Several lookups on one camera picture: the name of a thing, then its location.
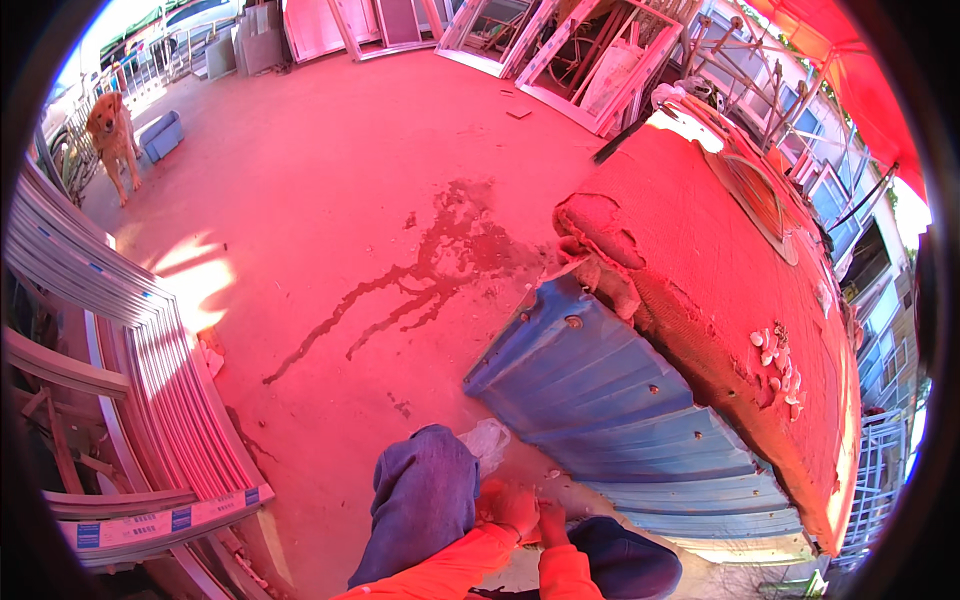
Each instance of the bracelet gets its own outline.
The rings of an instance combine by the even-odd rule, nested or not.
[[[507,527],[510,527],[511,529],[516,531],[517,544],[520,544],[520,540],[523,540],[523,534],[520,533],[520,530],[517,529],[515,525],[511,525],[510,523],[494,523],[494,525],[496,525],[497,527],[500,527],[501,529],[506,529]]]

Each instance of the concrete ground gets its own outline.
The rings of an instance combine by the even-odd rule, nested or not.
[[[138,129],[175,109],[185,138],[141,161],[126,208],[100,175],[84,212],[176,287],[190,328],[216,327],[216,385],[276,490],[242,528],[254,568],[281,595],[335,595],[369,535],[380,451],[427,423],[459,434],[490,416],[461,380],[552,259],[551,210],[601,141],[429,52],[191,77],[139,102]],[[533,112],[506,114],[518,107]],[[553,467],[514,442],[501,474],[573,512],[611,511],[548,479]],[[718,597],[714,565],[678,553],[675,597]],[[491,583],[533,587],[536,556],[515,563]]]

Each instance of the red canopy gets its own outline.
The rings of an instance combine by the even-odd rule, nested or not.
[[[746,0],[770,19],[801,52],[819,59],[835,53],[827,81],[856,123],[870,154],[900,164],[898,177],[926,202],[920,157],[893,90],[876,59],[834,0]]]

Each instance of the green canopy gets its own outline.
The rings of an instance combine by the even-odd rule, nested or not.
[[[174,10],[179,9],[183,6],[186,6],[188,4],[192,4],[195,1],[196,0],[168,0],[166,5],[164,6],[164,8],[166,9],[166,12],[164,12],[164,9],[162,9],[160,6],[157,6],[155,9],[150,11],[142,19],[140,19],[136,23],[133,23],[131,26],[129,26],[124,31],[124,33],[120,34],[119,36],[115,36],[113,39],[107,42],[107,45],[100,49],[100,58],[102,59],[103,57],[108,55],[110,51],[116,48],[117,44],[121,43],[122,41],[125,41],[130,37],[137,35],[141,31],[147,29],[148,27],[156,23],[158,20],[160,20],[160,18],[163,17],[165,13],[170,14]]]

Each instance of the blue pants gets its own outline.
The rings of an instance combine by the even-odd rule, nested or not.
[[[466,535],[480,492],[479,465],[447,427],[428,425],[384,450],[373,471],[373,491],[370,541],[350,588],[396,575]],[[680,582],[683,568],[676,554],[609,516],[580,523],[569,537],[587,555],[590,578],[607,600],[665,598]],[[536,589],[475,592],[540,598]]]

